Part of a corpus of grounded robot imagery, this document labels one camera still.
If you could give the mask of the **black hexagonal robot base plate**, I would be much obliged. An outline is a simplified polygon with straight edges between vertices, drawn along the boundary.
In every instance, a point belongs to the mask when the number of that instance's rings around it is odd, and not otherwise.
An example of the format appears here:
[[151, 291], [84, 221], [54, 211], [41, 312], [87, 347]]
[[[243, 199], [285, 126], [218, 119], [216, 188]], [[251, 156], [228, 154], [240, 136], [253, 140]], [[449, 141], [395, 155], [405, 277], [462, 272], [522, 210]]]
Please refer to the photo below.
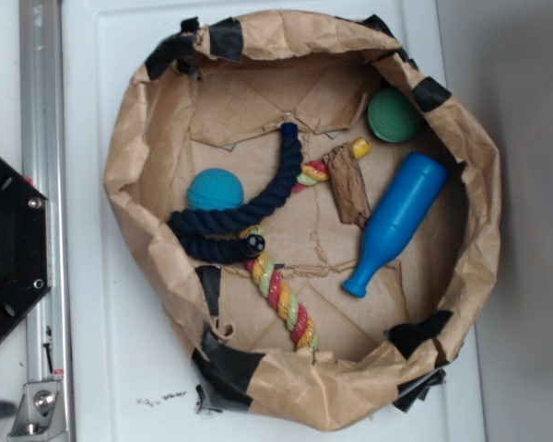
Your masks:
[[0, 344], [50, 289], [48, 200], [0, 158]]

